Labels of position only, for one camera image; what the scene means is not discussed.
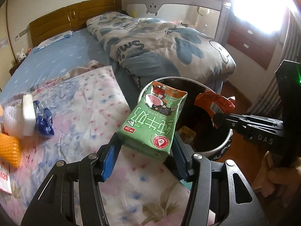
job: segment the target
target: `small toy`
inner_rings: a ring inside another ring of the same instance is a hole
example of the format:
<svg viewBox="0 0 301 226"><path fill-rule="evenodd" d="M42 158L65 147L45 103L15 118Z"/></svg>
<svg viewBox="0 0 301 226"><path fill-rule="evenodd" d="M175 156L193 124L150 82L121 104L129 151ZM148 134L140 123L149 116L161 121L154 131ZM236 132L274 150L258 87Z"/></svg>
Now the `small toy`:
<svg viewBox="0 0 301 226"><path fill-rule="evenodd" d="M22 48L21 52L17 52L17 56L18 57L18 61L21 62L22 59L25 59L26 58L26 55L24 53L24 49Z"/></svg>

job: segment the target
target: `wooden cabinet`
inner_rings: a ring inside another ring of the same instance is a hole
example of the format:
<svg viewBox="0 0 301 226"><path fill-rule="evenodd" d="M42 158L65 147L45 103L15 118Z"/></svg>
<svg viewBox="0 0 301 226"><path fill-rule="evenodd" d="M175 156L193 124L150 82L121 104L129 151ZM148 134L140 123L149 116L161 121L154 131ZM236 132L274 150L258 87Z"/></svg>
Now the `wooden cabinet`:
<svg viewBox="0 0 301 226"><path fill-rule="evenodd" d="M267 70L277 41L274 34L266 34L235 16L227 43Z"/></svg>

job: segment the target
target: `green milk carton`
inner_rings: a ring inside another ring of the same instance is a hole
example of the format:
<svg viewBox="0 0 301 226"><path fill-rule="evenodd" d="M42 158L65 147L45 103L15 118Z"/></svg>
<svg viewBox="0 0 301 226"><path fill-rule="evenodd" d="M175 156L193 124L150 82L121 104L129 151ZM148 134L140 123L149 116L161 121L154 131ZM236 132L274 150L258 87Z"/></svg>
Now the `green milk carton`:
<svg viewBox="0 0 301 226"><path fill-rule="evenodd" d="M123 145L164 162L170 153L176 122L186 96L187 92L152 82L118 130Z"/></svg>

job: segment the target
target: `floral bedspread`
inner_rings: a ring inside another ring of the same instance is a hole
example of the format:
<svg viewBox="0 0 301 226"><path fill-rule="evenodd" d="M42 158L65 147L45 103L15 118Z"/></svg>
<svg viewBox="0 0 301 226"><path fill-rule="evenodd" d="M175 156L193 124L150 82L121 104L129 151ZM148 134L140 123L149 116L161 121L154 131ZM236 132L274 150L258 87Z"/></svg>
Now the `floral bedspread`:
<svg viewBox="0 0 301 226"><path fill-rule="evenodd" d="M30 92L51 110L55 135L46 139L35 133L22 140L21 166L10 172L13 194L0 192L2 207L17 225L58 160L80 161L97 152L130 113L111 66L68 80L54 79ZM189 190L163 164L126 147L111 177L99 187L113 226L180 225L189 197ZM78 197L75 187L76 223L82 225Z"/></svg>

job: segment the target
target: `radiator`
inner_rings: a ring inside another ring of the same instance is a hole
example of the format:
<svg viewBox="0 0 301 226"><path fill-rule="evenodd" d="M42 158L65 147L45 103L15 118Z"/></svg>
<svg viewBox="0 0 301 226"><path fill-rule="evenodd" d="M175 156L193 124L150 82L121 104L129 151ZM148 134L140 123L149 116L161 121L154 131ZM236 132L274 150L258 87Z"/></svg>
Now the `radiator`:
<svg viewBox="0 0 301 226"><path fill-rule="evenodd" d="M284 59L300 62L300 57L301 30L294 16L290 13L289 26L279 59L279 65ZM278 93L276 76L274 75L267 89L261 94L261 97L256 101L256 103L249 108L248 113L269 117L278 104L280 104L280 96Z"/></svg>

